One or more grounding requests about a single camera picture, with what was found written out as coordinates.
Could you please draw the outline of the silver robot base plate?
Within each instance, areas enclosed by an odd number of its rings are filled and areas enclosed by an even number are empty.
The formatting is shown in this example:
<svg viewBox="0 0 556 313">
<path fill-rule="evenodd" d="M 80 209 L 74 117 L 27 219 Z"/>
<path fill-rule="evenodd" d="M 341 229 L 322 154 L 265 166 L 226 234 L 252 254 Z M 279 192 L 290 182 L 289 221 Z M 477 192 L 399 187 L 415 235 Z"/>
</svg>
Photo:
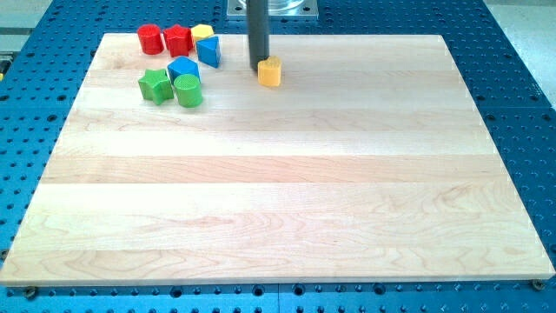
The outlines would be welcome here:
<svg viewBox="0 0 556 313">
<path fill-rule="evenodd" d="M 247 15 L 246 0 L 227 0 L 227 17 L 244 19 Z M 318 17 L 317 0 L 268 0 L 271 17 Z"/>
</svg>

